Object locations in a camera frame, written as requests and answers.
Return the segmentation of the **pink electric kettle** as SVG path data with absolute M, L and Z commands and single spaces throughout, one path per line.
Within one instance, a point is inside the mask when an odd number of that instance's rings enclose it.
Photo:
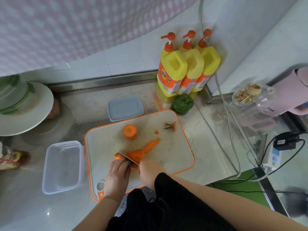
M 287 111 L 300 116 L 308 115 L 308 105 L 302 109 L 298 108 L 308 102 L 308 66 L 291 70 L 285 78 L 272 87 L 276 95 L 269 107 L 272 116 Z

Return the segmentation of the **person's right forearm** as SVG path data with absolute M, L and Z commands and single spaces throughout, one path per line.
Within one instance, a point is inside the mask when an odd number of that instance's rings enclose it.
M 241 231 L 308 231 L 304 225 L 241 196 L 170 176 Z

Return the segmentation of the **white cutting board orange rim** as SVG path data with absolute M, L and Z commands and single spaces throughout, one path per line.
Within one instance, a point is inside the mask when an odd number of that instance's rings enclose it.
M 165 122 L 176 121 L 176 131 L 164 129 Z M 124 126 L 132 124 L 137 128 L 137 138 L 127 140 L 123 135 Z M 97 186 L 105 181 L 110 164 L 117 152 L 142 149 L 157 138 L 161 141 L 147 154 L 145 159 L 160 162 L 168 174 L 176 175 L 194 167 L 195 156 L 177 114 L 172 110 L 159 111 L 112 124 L 91 128 L 84 136 L 87 156 L 90 194 L 95 201 L 104 196 Z

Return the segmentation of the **person's left forearm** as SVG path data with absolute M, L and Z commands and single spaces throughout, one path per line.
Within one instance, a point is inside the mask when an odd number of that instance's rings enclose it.
M 122 199 L 104 196 L 90 213 L 72 231 L 106 231 Z

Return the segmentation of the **kitchen knife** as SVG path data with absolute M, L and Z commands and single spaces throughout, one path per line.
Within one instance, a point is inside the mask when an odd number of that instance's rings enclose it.
M 133 162 L 135 165 L 139 166 L 139 163 L 137 163 L 136 161 L 134 161 L 133 159 L 131 159 L 130 157 L 128 157 L 127 155 L 121 153 L 120 151 L 118 152 L 120 153 L 121 155 L 123 155 L 124 157 L 126 157 L 127 159 L 129 159 L 131 162 Z

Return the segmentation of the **yellow detergent bottle orange pump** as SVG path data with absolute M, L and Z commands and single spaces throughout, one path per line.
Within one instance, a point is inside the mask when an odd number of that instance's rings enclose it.
M 158 85 L 165 97 L 176 96 L 179 87 L 187 73 L 187 62 L 179 50 L 173 50 L 172 41 L 175 33 L 169 32 L 161 39 L 168 39 L 160 53 L 160 63 L 157 72 Z
M 211 76 L 216 72 L 221 62 L 221 57 L 213 46 L 207 46 L 205 41 L 206 37 L 211 36 L 212 30 L 205 29 L 203 31 L 203 37 L 199 40 L 198 44 L 194 47 L 197 49 L 204 61 L 204 67 L 201 76 L 198 78 L 191 92 L 196 93 L 203 89 Z
M 188 38 L 179 48 L 180 53 L 187 62 L 187 72 L 177 94 L 189 94 L 194 88 L 199 77 L 202 75 L 204 68 L 204 60 L 198 49 L 192 49 L 192 39 L 195 38 L 196 32 L 189 30 L 183 38 Z

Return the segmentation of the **green bell pepper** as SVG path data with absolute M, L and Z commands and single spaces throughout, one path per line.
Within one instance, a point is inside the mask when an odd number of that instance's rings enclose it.
M 188 94 L 176 95 L 171 103 L 171 109 L 178 115 L 188 113 L 194 106 L 194 100 Z

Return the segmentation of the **thick round carrot chunk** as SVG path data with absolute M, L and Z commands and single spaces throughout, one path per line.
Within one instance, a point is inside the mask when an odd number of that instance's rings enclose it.
M 132 124 L 128 124 L 123 128 L 123 135 L 127 140 L 133 141 L 137 138 L 137 128 Z

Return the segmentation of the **white round plate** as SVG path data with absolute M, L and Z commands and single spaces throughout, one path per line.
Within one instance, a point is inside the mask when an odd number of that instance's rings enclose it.
M 40 83 L 30 82 L 36 93 L 25 108 L 13 114 L 0 114 L 0 136 L 14 136 L 39 125 L 52 110 L 54 97 L 51 90 Z

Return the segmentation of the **carrot piece being sliced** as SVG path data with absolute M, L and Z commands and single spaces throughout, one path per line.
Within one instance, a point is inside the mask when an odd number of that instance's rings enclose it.
M 121 155 L 120 153 L 116 153 L 115 155 L 114 155 L 114 158 L 115 159 L 123 159 L 123 158 L 126 158 L 126 157 L 124 157 L 123 155 Z M 131 162 L 131 165 L 132 165 L 132 170 L 135 170 L 135 171 L 138 171 L 139 170 L 139 166 L 137 166 L 137 165 L 135 165 L 133 162 Z

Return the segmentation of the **person's black clothing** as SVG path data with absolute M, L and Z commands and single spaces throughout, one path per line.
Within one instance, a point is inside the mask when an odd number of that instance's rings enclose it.
M 156 198 L 131 191 L 126 209 L 113 217 L 106 231 L 237 231 L 205 202 L 165 173 L 155 179 Z

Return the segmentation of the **brown sauce bottle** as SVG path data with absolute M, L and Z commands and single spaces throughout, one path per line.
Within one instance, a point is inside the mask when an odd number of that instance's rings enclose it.
M 0 171 L 17 169 L 30 161 L 30 154 L 3 145 L 0 142 Z

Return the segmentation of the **clear plastic container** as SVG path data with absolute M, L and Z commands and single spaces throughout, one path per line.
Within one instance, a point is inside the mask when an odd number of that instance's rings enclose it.
M 62 193 L 81 186 L 84 178 L 84 146 L 79 141 L 54 143 L 47 148 L 42 192 Z

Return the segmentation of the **grey plastic container lid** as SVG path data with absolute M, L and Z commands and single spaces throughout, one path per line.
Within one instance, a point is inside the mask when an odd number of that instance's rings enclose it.
M 144 108 L 139 97 L 128 97 L 108 102 L 109 120 L 118 122 L 142 116 Z

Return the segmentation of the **person's right hand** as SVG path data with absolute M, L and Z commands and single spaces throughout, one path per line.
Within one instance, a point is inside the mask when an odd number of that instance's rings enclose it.
M 159 162 L 153 160 L 153 159 L 142 159 L 142 160 L 150 160 L 150 163 L 148 164 L 148 171 L 150 176 L 150 182 L 149 183 L 143 183 L 145 186 L 150 188 L 151 190 L 155 191 L 155 179 L 160 173 L 167 173 L 164 166 L 160 164 Z

